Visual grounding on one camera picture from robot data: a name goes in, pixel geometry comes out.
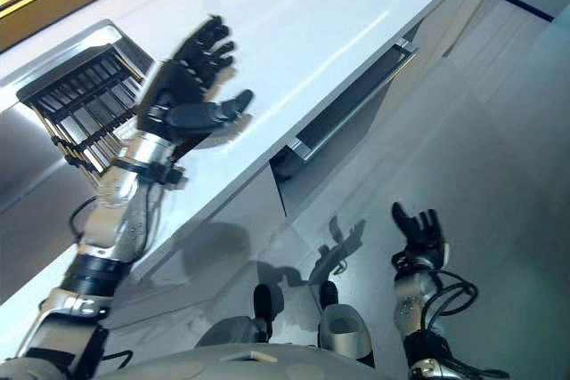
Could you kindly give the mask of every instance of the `white cabinet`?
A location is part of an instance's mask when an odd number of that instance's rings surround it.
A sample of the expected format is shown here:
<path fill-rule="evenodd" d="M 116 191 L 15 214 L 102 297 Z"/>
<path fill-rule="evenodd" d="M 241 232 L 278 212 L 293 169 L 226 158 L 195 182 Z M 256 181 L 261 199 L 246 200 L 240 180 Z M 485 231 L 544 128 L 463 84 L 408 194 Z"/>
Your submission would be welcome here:
<path fill-rule="evenodd" d="M 152 270 L 142 278 L 129 276 L 105 326 L 121 327 L 213 298 L 284 219 L 271 168 L 265 166 L 209 220 L 183 226 L 172 237 L 173 249 Z"/>
<path fill-rule="evenodd" d="M 443 0 L 422 22 L 413 43 L 419 52 L 390 85 L 375 118 L 376 125 L 409 93 L 416 82 L 429 72 L 461 35 L 483 0 Z"/>

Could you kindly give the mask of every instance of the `black strap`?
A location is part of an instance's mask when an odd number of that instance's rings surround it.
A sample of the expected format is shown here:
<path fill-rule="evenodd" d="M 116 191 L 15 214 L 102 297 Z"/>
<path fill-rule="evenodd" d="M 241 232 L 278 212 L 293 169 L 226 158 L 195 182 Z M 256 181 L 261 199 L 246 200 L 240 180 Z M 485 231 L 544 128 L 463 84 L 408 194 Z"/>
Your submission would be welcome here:
<path fill-rule="evenodd" d="M 150 180 L 151 182 L 158 182 L 160 184 L 178 184 L 182 180 L 183 173 L 172 166 L 164 166 L 157 162 L 150 164 L 134 164 L 122 158 L 114 158 L 111 163 L 112 166 L 139 174 L 142 178 Z"/>

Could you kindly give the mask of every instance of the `cabinet drawer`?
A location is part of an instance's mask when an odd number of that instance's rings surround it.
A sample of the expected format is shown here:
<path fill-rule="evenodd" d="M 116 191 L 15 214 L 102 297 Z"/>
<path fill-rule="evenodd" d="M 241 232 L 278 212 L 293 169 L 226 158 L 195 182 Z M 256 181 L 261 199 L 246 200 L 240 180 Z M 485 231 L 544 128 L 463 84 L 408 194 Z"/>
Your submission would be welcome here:
<path fill-rule="evenodd" d="M 407 39 L 414 33 L 401 38 L 272 159 L 288 215 L 369 132 L 387 88 L 417 52 Z"/>

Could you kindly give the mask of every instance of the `white floor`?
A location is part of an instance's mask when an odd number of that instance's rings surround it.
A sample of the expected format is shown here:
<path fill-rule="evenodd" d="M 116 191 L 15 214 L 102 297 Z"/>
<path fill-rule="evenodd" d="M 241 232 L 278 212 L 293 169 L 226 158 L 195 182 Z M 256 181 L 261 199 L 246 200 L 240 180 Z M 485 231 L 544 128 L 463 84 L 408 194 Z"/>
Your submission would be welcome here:
<path fill-rule="evenodd" d="M 252 315 L 259 282 L 282 295 L 272 341 L 315 344 L 319 310 L 307 281 L 318 248 L 335 245 L 330 221 L 336 217 L 345 236 L 364 222 L 362 247 L 347 258 L 345 271 L 330 277 L 341 302 L 367 321 L 377 367 L 405 378 L 390 265 L 403 247 L 389 216 L 399 200 L 411 213 L 438 211 L 452 244 L 449 270 L 479 285 L 477 303 L 446 320 L 455 356 L 516 379 L 567 379 L 570 82 L 555 73 L 567 57 L 563 62 L 565 51 L 548 41 L 537 46 L 545 21 L 500 0 L 486 7 L 487 16 L 452 55 L 214 301 L 113 331 L 108 352 L 132 348 L 136 362 L 192 348 L 213 323 Z M 570 28 L 559 36 L 569 53 Z M 531 84 L 517 87 L 521 74 L 544 67 Z"/>

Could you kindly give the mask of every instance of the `metal rack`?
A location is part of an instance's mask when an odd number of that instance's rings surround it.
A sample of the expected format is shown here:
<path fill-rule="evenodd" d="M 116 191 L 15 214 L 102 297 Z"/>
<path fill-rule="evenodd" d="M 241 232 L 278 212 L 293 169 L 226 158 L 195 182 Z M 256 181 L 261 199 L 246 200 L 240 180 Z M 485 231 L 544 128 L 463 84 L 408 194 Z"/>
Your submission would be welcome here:
<path fill-rule="evenodd" d="M 143 77 L 110 46 L 29 96 L 65 159 L 98 182 L 122 148 L 113 133 L 134 116 Z"/>

